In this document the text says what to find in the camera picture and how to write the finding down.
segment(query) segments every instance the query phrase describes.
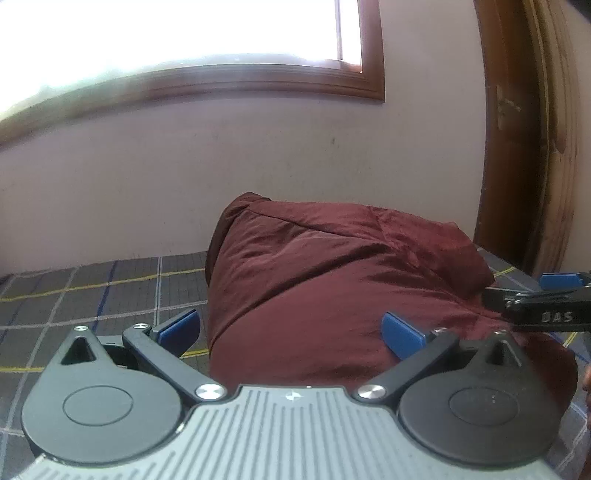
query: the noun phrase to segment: black circular disc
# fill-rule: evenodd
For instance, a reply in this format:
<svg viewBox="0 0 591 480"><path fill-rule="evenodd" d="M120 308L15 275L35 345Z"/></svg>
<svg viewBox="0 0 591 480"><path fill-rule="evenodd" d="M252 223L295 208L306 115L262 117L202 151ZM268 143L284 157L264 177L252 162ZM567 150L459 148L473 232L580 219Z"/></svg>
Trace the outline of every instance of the black circular disc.
<svg viewBox="0 0 591 480"><path fill-rule="evenodd" d="M504 467L551 446L559 417L537 382L485 380L462 370L426 377L402 395L398 415L415 440L446 459Z"/></svg>
<svg viewBox="0 0 591 480"><path fill-rule="evenodd" d="M175 430L181 413L178 393L164 380L88 362L42 375L23 405L22 426L40 452L66 462L107 464L156 447Z"/></svg>

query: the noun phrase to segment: metal screw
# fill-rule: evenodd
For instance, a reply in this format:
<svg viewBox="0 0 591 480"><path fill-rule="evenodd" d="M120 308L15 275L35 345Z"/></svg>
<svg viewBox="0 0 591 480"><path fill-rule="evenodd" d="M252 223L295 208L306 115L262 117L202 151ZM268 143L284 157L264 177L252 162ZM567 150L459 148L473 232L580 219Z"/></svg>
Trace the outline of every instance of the metal screw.
<svg viewBox="0 0 591 480"><path fill-rule="evenodd" d="M226 396L226 389L217 383L206 383L195 390L195 395L201 400L219 400Z"/></svg>
<svg viewBox="0 0 591 480"><path fill-rule="evenodd" d="M386 389L381 385L362 385L357 389L357 395L367 400L377 400L386 396Z"/></svg>

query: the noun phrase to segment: dark red cushion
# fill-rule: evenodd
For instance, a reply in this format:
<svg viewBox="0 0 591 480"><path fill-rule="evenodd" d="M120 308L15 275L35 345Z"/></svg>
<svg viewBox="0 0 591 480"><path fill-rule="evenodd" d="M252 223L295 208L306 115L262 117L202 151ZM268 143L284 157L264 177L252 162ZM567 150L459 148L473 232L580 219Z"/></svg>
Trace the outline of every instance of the dark red cushion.
<svg viewBox="0 0 591 480"><path fill-rule="evenodd" d="M479 305L493 276L470 239L396 210L241 195L220 218L206 275L210 374L230 389L353 389L398 362L381 338L387 311L466 339L507 328ZM572 353L544 335L518 340L566 409Z"/></svg>

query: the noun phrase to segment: triangular hole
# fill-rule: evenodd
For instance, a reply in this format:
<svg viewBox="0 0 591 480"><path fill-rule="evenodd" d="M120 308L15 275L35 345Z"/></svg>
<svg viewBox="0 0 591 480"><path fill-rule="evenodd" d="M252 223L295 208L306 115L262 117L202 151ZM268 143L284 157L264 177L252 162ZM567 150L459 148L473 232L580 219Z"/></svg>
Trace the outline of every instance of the triangular hole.
<svg viewBox="0 0 591 480"><path fill-rule="evenodd" d="M511 351L511 347L506 342L498 342L493 348L491 354L486 359L486 363L499 365L500 367L520 367L521 364L517 357Z"/></svg>
<svg viewBox="0 0 591 480"><path fill-rule="evenodd" d="M90 346L84 337L78 337L72 343L68 352L64 355L61 361L62 365L82 364L84 362L92 362L96 357L90 350Z"/></svg>

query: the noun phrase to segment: blue clip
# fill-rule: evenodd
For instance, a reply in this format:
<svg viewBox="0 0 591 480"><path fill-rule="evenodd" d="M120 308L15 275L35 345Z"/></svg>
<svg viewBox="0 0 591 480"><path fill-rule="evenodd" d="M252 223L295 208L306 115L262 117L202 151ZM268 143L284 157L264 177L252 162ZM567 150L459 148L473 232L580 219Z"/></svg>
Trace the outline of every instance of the blue clip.
<svg viewBox="0 0 591 480"><path fill-rule="evenodd" d="M387 312L382 319L382 338L400 360L427 346L427 335L402 318Z"/></svg>
<svg viewBox="0 0 591 480"><path fill-rule="evenodd" d="M578 273L544 273L539 281L542 290L565 290L584 286Z"/></svg>
<svg viewBox="0 0 591 480"><path fill-rule="evenodd" d="M156 343L173 355L181 356L199 338L201 319L196 310L191 310L181 318L172 319L170 325L163 326L155 338Z"/></svg>

